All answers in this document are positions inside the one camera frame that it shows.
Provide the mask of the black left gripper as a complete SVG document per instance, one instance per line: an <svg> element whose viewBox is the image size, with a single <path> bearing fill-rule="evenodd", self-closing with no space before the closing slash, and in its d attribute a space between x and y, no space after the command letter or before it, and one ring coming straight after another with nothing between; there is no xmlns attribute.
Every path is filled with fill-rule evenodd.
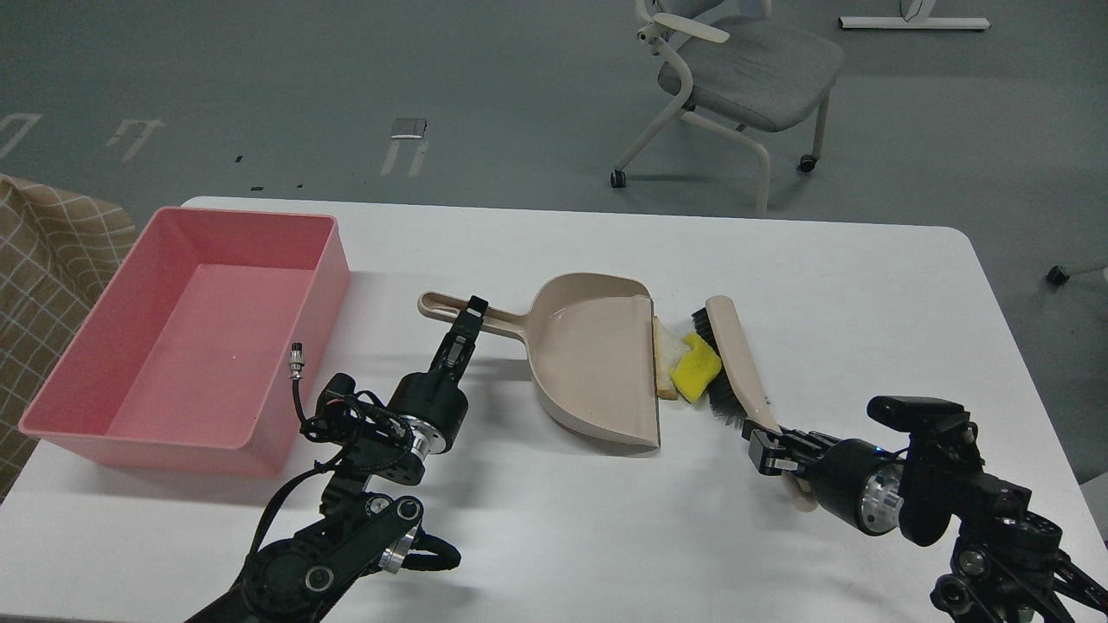
<svg viewBox="0 0 1108 623"><path fill-rule="evenodd" d="M440 343L431 371L406 375L387 405L413 429L416 456L445 453L454 446L468 407L459 382L475 350L486 312L488 302L472 296Z"/></svg>

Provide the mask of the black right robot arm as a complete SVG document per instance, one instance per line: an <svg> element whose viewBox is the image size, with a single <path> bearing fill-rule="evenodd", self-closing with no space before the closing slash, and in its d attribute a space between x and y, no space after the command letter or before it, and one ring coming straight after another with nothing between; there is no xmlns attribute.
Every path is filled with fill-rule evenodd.
<svg viewBox="0 0 1108 623"><path fill-rule="evenodd" d="M752 464L765 476L792 476L815 502L864 535L899 530L919 547L960 530L950 572L931 604L957 622L1070 622L1068 598L1105 611L1105 588L1061 549L1061 528L1028 505L1030 491L986 473L977 423L962 405L915 395L878 395L869 417L909 435L888 451L844 439L746 421Z"/></svg>

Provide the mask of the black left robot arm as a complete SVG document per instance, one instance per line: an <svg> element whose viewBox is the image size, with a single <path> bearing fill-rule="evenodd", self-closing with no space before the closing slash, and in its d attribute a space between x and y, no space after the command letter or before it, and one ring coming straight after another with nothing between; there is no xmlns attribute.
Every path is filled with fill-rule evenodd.
<svg viewBox="0 0 1108 623"><path fill-rule="evenodd" d="M421 500L369 486L376 477L418 486L425 458L454 446L468 408L460 382L486 313L488 302L480 297L464 303L428 369L406 375L388 401L337 372L318 395L312 415L305 413L300 394L302 344L293 344L290 380L300 433L338 450L271 496L232 588L196 613L195 622L319 622L361 578L460 564L456 547L423 528ZM293 490L315 476L329 478L319 519L293 537L267 541Z"/></svg>

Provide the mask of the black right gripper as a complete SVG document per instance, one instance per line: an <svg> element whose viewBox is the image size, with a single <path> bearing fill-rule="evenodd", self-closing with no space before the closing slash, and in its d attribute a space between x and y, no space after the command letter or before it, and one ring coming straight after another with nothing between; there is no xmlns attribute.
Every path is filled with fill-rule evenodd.
<svg viewBox="0 0 1108 623"><path fill-rule="evenodd" d="M806 478L820 505L864 535L897 529L904 464L886 450L860 439L772 428L752 419L743 421L743 439L759 473ZM831 448L823 453L823 446Z"/></svg>

